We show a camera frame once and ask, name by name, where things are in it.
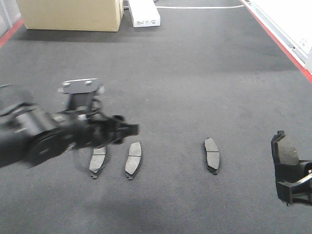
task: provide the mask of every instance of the black robotic arm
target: black robotic arm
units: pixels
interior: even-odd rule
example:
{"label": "black robotic arm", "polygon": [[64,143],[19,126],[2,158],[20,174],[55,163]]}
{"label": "black robotic arm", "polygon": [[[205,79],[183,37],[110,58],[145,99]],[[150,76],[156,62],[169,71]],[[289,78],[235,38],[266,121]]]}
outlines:
{"label": "black robotic arm", "polygon": [[61,91],[70,95],[67,109],[50,114],[19,86],[0,86],[0,167],[19,160],[35,166],[66,150],[120,144],[138,134],[123,116],[101,112],[98,79],[65,81]]}

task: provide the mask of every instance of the white product box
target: white product box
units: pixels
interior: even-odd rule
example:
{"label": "white product box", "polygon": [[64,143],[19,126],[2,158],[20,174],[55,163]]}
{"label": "white product box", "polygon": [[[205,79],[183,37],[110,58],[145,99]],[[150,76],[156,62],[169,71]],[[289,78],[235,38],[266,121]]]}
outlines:
{"label": "white product box", "polygon": [[128,0],[134,28],[160,26],[160,15],[153,0]]}

